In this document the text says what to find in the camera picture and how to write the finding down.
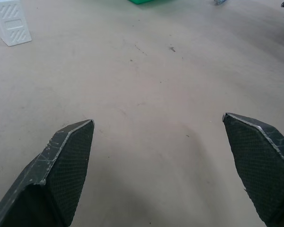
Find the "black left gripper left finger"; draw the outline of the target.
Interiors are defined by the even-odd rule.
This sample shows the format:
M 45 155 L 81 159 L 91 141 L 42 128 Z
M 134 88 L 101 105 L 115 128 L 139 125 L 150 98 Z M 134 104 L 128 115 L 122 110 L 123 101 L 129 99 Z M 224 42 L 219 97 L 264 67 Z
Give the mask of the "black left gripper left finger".
M 0 227 L 70 227 L 85 183 L 94 121 L 58 130 L 0 201 Z

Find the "white ribbed plastic box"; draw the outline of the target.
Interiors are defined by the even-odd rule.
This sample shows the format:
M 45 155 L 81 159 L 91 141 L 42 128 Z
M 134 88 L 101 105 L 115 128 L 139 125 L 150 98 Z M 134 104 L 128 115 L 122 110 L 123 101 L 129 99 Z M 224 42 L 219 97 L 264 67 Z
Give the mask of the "white ribbed plastic box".
M 0 38 L 9 47 L 32 41 L 20 0 L 0 0 Z

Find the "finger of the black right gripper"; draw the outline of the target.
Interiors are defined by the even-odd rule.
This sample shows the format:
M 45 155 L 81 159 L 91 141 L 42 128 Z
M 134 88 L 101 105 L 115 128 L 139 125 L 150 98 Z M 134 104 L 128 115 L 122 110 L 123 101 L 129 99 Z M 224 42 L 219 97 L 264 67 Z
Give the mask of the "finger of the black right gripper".
M 274 126 L 225 113 L 235 167 L 266 227 L 284 227 L 284 136 Z

